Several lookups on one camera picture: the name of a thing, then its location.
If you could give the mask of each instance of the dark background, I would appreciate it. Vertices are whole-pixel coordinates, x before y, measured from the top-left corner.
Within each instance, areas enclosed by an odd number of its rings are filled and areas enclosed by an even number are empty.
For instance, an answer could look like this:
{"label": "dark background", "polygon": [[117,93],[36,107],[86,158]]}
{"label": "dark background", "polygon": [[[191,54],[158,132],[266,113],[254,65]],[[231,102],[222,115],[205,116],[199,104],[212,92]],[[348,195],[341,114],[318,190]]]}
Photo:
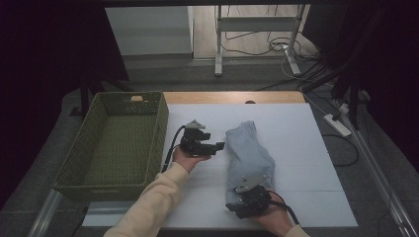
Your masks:
{"label": "dark background", "polygon": [[[0,4],[3,205],[54,127],[62,97],[78,88],[83,76],[97,77],[95,71],[127,78],[103,8],[45,0]],[[416,5],[392,4],[360,59],[361,86],[372,98],[370,113],[416,169],[417,15]]]}
{"label": "dark background", "polygon": [[127,76],[104,8],[48,1],[1,5],[3,206],[48,138],[63,96],[82,78],[100,80],[98,71],[120,80]]}

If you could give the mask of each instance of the metal frame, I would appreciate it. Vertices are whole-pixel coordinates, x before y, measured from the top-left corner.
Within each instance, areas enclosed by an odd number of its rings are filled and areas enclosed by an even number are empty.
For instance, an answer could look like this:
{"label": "metal frame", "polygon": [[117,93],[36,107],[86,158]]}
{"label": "metal frame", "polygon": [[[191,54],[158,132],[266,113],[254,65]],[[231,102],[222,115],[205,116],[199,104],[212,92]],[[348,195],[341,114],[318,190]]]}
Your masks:
{"label": "metal frame", "polygon": [[293,45],[301,24],[304,4],[298,5],[296,17],[226,17],[221,16],[221,6],[218,5],[216,19],[216,50],[215,50],[215,76],[222,75],[222,47],[221,33],[223,32],[291,32],[289,44],[283,46],[293,75],[299,75],[298,65],[295,62]]}
{"label": "metal frame", "polygon": [[349,129],[352,131],[353,138],[357,142],[361,153],[364,155],[365,164],[369,169],[370,174],[373,177],[374,182],[376,183],[378,191],[381,193],[382,199],[387,204],[390,213],[396,225],[400,229],[402,235],[406,237],[417,237],[418,231],[413,225],[413,222],[409,217],[409,214],[407,213],[406,209],[404,208],[400,198],[395,193],[395,190],[388,183],[385,174],[382,172],[377,162],[377,159],[374,156],[371,149],[369,148],[369,146],[367,145],[367,142],[364,140],[361,133],[354,128],[347,116],[342,116],[342,118],[344,124],[347,125]]}
{"label": "metal frame", "polygon": [[61,199],[62,194],[55,190],[49,191],[48,196],[43,202],[40,213],[31,227],[28,237],[42,237],[45,235]]}

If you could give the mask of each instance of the green plastic basket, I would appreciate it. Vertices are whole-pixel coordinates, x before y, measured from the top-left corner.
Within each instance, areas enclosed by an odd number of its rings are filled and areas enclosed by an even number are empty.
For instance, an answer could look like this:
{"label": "green plastic basket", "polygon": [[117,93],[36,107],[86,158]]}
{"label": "green plastic basket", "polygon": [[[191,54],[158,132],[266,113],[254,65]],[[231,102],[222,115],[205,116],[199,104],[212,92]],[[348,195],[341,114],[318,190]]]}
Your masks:
{"label": "green plastic basket", "polygon": [[168,116],[161,92],[97,94],[53,188],[76,201],[137,199],[160,171]]}

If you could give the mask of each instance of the gray fabric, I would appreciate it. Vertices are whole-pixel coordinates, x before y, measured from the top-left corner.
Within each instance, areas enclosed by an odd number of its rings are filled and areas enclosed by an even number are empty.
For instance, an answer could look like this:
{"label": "gray fabric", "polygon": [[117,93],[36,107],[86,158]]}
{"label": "gray fabric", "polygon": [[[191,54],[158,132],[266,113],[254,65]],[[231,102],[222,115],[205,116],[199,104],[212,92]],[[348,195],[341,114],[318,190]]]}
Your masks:
{"label": "gray fabric", "polygon": [[261,185],[265,188],[273,187],[275,161],[268,150],[259,144],[254,121],[244,121],[225,134],[226,146],[232,154],[228,169],[226,203],[240,203],[240,195],[234,189],[241,183],[243,176],[266,175],[267,179]]}

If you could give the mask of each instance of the white wall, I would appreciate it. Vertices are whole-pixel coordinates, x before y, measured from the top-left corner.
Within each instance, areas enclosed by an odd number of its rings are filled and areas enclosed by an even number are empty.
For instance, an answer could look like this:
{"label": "white wall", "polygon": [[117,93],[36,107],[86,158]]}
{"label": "white wall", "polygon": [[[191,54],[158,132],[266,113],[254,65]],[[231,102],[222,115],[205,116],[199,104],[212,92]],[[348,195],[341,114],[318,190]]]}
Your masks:
{"label": "white wall", "polygon": [[122,55],[192,52],[190,7],[107,8],[106,12]]}

